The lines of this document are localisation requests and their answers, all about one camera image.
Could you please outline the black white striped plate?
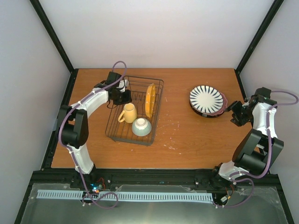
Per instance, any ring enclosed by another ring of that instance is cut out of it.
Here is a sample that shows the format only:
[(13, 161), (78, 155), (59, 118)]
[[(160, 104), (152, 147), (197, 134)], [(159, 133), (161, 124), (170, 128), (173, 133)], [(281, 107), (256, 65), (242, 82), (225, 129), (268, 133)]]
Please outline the black white striped plate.
[(216, 113), (224, 106), (221, 93), (208, 85), (193, 88), (189, 95), (191, 106), (201, 113)]

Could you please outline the orange dotted plate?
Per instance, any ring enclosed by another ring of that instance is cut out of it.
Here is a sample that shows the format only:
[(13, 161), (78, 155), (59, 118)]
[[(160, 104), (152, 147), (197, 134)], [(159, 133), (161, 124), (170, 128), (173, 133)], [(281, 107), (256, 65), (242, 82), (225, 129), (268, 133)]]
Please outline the orange dotted plate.
[(156, 100), (156, 86), (150, 84), (145, 95), (145, 114), (148, 118), (153, 116), (153, 110)]

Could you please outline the yellow ceramic mug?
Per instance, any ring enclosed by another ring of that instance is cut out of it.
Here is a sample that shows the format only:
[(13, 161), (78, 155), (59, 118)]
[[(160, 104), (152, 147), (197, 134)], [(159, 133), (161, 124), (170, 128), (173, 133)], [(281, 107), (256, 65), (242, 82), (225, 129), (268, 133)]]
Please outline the yellow ceramic mug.
[(137, 119), (137, 109), (134, 104), (128, 103), (118, 117), (118, 122), (133, 123)]

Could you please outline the dark wire dish rack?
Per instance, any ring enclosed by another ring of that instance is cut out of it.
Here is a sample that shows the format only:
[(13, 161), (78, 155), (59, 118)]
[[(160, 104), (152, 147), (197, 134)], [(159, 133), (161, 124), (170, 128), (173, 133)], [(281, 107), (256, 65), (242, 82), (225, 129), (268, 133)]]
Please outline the dark wire dish rack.
[(114, 141), (150, 146), (154, 142), (164, 81), (157, 78), (125, 76), (129, 103), (113, 105), (106, 136)]

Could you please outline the pink dotted plate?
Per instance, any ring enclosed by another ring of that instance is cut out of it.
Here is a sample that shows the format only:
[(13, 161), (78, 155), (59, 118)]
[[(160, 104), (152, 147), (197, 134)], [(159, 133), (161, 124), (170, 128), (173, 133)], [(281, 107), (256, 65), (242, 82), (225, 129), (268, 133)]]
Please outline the pink dotted plate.
[(219, 97), (209, 97), (208, 107), (203, 110), (203, 113), (215, 114), (217, 112), (225, 111), (228, 105), (228, 100), (223, 93), (220, 92)]

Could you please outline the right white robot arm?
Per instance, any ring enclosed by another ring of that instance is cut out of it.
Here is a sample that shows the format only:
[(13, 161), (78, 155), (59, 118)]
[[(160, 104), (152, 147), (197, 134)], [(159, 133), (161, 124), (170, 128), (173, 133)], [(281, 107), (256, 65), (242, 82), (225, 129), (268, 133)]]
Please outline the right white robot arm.
[(231, 122), (237, 126), (252, 123), (252, 129), (236, 148), (232, 160), (214, 167), (209, 184), (213, 189), (229, 186), (237, 178), (264, 177), (284, 147), (274, 127), (277, 102), (271, 99), (271, 90), (258, 88), (248, 102), (233, 102), (227, 109)]

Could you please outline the black rimmed cream plate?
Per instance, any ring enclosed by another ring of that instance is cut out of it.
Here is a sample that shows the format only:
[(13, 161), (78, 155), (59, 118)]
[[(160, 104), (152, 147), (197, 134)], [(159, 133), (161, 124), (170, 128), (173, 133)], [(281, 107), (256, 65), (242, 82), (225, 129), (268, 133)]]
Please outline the black rimmed cream plate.
[(217, 118), (224, 113), (224, 111), (222, 111), (222, 112), (217, 112), (215, 114), (207, 114), (207, 113), (202, 113), (202, 112), (196, 110), (192, 105), (190, 105), (190, 107), (196, 114), (198, 114), (202, 117), (205, 117), (205, 118)]

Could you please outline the light green ceramic bowl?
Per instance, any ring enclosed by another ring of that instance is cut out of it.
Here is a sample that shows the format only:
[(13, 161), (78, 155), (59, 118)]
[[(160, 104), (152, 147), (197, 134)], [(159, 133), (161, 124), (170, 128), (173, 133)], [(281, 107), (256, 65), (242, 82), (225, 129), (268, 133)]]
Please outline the light green ceramic bowl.
[(148, 135), (151, 129), (151, 123), (146, 118), (137, 118), (132, 124), (133, 134), (139, 137)]

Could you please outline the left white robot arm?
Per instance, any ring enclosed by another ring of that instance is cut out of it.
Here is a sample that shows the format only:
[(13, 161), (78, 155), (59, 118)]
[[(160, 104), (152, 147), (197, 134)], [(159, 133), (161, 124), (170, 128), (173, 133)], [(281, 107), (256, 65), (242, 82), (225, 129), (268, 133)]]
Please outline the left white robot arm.
[(100, 106), (113, 101), (122, 105), (131, 101), (128, 80), (116, 72), (109, 72), (106, 80), (96, 84), (92, 91), (72, 105), (63, 105), (59, 109), (56, 133), (58, 142), (67, 148), (75, 164), (75, 170), (82, 173), (81, 183), (87, 188), (96, 185), (97, 176), (92, 173), (94, 163), (87, 149), (89, 136), (88, 118)]

